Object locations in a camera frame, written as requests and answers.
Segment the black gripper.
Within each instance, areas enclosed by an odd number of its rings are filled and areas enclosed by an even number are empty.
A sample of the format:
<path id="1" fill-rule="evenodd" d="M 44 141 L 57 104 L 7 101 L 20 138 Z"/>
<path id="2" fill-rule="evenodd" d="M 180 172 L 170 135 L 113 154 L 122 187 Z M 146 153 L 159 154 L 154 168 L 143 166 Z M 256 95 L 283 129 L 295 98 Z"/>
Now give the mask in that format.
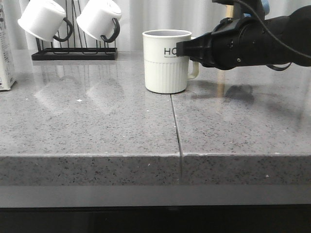
<path id="1" fill-rule="evenodd" d="M 265 51 L 268 34 L 255 19 L 224 19 L 202 36 L 176 44 L 176 55 L 188 56 L 204 67 L 229 70 L 235 67 L 265 66 L 270 63 Z"/>

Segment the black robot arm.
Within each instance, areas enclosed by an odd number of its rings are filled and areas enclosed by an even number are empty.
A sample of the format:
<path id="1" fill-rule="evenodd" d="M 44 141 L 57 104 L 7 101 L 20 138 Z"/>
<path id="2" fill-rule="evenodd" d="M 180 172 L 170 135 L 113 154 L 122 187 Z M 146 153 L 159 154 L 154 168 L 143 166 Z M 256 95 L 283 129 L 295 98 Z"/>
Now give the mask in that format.
<path id="1" fill-rule="evenodd" d="M 204 67 L 230 70 L 235 67 L 294 63 L 311 65 L 311 7 L 289 16 L 265 19 L 259 0 L 235 3 L 234 17 L 220 21 L 213 31 L 176 44 L 177 56 L 187 56 Z"/>

